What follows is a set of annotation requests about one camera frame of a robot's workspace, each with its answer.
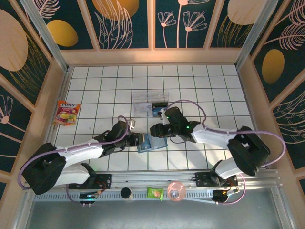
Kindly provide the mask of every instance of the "green snack package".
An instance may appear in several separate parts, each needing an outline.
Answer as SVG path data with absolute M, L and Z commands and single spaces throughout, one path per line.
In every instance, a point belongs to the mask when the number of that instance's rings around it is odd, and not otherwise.
M 163 200 L 163 188 L 147 187 L 147 198 Z

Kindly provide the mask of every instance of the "transparent box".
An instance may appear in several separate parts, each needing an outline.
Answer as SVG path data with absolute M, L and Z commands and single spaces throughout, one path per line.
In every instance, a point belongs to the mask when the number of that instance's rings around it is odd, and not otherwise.
M 169 102 L 168 91 L 144 91 L 134 92 L 132 94 L 133 110 L 135 117 L 154 117 L 153 105 L 155 103 L 167 103 Z

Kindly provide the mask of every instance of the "snack bag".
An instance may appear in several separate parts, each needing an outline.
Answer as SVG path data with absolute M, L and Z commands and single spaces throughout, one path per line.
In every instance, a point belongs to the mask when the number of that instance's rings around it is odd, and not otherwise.
M 55 122 L 60 125 L 75 125 L 80 108 L 80 104 L 68 104 L 64 101 L 59 101 Z
M 163 188 L 147 187 L 147 198 L 163 200 Z

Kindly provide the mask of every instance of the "white tile floor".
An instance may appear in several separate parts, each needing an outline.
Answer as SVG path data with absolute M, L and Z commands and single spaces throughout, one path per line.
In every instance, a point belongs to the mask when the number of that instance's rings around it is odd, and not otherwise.
M 198 102 L 208 118 L 206 125 L 236 129 L 253 128 L 234 65 L 164 65 L 76 67 L 66 101 L 82 104 L 75 126 L 60 126 L 56 146 L 79 144 L 92 139 L 117 122 L 118 115 L 134 118 L 132 93 L 149 90 L 169 92 L 170 102 L 188 99 Z M 192 104 L 177 104 L 188 120 L 200 121 L 202 112 Z M 134 132 L 146 133 L 161 121 L 135 118 Z M 138 154 L 135 147 L 89 164 L 96 171 L 205 169 L 230 152 L 209 144 L 173 144 Z

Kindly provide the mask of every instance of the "yellow oval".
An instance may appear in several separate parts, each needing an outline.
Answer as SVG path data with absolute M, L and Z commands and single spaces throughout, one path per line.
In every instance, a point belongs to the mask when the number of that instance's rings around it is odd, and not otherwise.
M 78 42 L 78 36 L 75 29 L 65 21 L 53 20 L 47 24 L 47 27 L 59 45 L 71 47 Z
M 102 16 L 115 21 L 119 18 L 117 1 L 121 5 L 122 10 L 123 8 L 127 10 L 130 17 L 138 11 L 139 0 L 92 0 L 95 8 Z
M 263 79 L 266 83 L 275 83 L 284 70 L 285 57 L 277 49 L 270 50 L 263 61 Z
M 19 22 L 0 10 L 0 66 L 9 71 L 20 70 L 28 58 L 28 40 Z
M 256 21 L 266 0 L 230 0 L 228 17 L 238 25 L 250 25 Z

